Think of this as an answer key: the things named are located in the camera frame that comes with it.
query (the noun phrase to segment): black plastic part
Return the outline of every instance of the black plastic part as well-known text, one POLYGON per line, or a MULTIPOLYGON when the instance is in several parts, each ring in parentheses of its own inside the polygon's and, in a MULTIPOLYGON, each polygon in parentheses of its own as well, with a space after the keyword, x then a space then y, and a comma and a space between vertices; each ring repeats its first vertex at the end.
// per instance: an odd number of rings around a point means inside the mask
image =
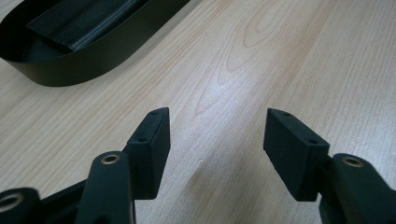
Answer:
POLYGON ((132 223, 130 184, 125 153, 110 151, 98 156, 92 162, 75 223, 132 223))
POLYGON ((148 0, 87 47, 64 52, 41 41, 26 25, 60 2, 25 0, 0 24, 0 57, 44 86, 69 86, 110 71, 149 40, 190 0, 148 0))
POLYGON ((85 180, 43 199, 40 213, 46 223, 74 223, 84 187, 85 180))
POLYGON ((61 49, 76 51, 120 25, 147 0, 62 0, 26 26, 61 49))
POLYGON ((136 200, 157 197, 163 170, 171 147, 169 109, 161 108, 146 115, 123 150, 134 171, 136 200))
POLYGON ((0 222, 7 224, 35 223, 40 204, 35 189, 10 189, 0 193, 0 222))
POLYGON ((292 114, 268 109, 263 148, 296 201, 317 199, 317 168, 326 164, 329 147, 292 114))
POLYGON ((370 162, 336 154, 331 173, 346 223, 396 223, 396 194, 370 162))
POLYGON ((341 224, 346 223, 344 214, 338 207, 333 207, 326 200, 320 200, 319 204, 320 218, 323 224, 341 224))

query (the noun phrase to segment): clamp jaw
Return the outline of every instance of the clamp jaw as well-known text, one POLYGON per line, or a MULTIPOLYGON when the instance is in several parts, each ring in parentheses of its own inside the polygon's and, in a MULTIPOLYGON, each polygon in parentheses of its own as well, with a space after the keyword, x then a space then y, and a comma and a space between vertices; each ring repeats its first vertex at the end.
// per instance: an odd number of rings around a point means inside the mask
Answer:
POLYGON ((0 222, 135 223, 134 200, 157 197, 170 147, 169 109, 151 111, 123 151, 93 160, 86 180, 43 200, 35 189, 0 193, 0 222))
POLYGON ((322 195, 323 223, 396 223, 396 192, 370 162, 336 154, 292 114, 268 109, 263 148, 298 202, 322 195))

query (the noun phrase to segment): wooden table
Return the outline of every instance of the wooden table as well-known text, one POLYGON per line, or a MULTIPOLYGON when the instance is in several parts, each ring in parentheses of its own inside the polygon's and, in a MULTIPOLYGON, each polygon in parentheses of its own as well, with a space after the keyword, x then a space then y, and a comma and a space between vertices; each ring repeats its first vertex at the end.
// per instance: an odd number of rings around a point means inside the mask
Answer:
MULTIPOLYGON (((1 0, 1 18, 20 1, 1 0)), ((138 223, 319 223, 262 150, 268 107, 294 114, 396 189, 396 2, 191 0, 126 62, 71 87, 0 62, 0 191, 41 197, 87 177, 150 111, 172 149, 138 223)))

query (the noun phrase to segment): black rectangular block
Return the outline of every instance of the black rectangular block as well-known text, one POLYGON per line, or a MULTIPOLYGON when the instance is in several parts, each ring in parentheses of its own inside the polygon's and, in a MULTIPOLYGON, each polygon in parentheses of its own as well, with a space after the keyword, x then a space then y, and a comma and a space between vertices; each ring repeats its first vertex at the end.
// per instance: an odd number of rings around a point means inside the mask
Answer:
POLYGON ((316 169, 325 164, 329 147, 292 114, 268 109, 263 148, 295 200, 316 200, 316 169))
POLYGON ((132 165, 134 199, 157 197, 170 148, 169 109, 149 112, 123 150, 132 165))

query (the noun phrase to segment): black plastic tray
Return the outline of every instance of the black plastic tray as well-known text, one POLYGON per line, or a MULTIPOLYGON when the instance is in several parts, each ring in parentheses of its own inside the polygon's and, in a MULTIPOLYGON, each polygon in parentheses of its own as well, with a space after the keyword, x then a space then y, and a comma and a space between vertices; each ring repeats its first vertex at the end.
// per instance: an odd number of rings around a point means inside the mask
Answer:
POLYGON ((60 0, 25 0, 0 23, 0 57, 34 82, 70 86, 101 76, 148 41, 190 0, 148 0, 106 35, 83 49, 61 52, 38 41, 26 24, 60 0))

